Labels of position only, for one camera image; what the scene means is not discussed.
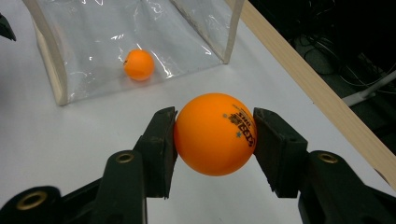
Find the plastic sheet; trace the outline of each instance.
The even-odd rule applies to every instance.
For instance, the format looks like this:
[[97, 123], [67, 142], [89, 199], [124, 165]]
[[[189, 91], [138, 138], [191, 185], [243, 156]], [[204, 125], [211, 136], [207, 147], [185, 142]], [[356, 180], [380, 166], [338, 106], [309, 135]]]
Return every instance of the plastic sheet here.
[[[158, 83], [227, 63], [242, 1], [24, 0], [58, 105]], [[123, 62], [132, 49], [155, 61], [136, 82]]]

